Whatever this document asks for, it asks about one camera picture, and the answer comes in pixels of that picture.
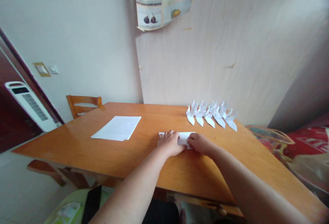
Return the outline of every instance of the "door frame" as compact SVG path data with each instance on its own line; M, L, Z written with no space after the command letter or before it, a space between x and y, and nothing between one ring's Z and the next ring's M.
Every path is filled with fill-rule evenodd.
M33 74L31 73L30 69L27 67L25 62L20 57L17 50L14 46L10 43L9 39L3 32L2 28L0 27L0 47L4 51L4 53L8 56L9 60L15 66L17 71L21 74L23 79L32 89L32 91L36 94L42 104L45 106L51 117L55 120L55 122L60 122L62 125L64 121L62 120L61 116L59 116L57 110L54 108L46 94L43 92L41 87L39 86L38 82L34 79Z

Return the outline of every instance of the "forearm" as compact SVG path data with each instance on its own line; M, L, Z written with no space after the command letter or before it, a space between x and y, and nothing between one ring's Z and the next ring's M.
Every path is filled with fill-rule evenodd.
M310 223L292 204L224 149L216 146L209 157L218 166L250 223Z
M167 160L156 148L115 190L90 223L142 223Z

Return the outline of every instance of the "door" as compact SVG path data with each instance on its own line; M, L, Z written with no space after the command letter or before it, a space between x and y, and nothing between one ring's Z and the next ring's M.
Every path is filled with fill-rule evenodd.
M0 50L0 153L42 133L42 130L16 102L6 82L24 82Z

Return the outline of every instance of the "fruit illustration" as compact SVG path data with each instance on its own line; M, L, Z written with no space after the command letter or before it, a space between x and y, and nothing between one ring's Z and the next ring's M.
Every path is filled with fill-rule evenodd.
M179 16L181 14L181 10L171 10L171 19Z
M157 22L157 20L155 19L155 16L153 15L153 17L151 18L151 23L156 23Z
M148 18L148 16L144 17L144 22L145 23L149 23L150 22L150 19Z

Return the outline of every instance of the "dark clothing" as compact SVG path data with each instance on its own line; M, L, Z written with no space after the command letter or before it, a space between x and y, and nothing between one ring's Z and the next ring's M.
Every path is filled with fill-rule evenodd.
M179 213L175 203L152 199L142 224L177 224Z

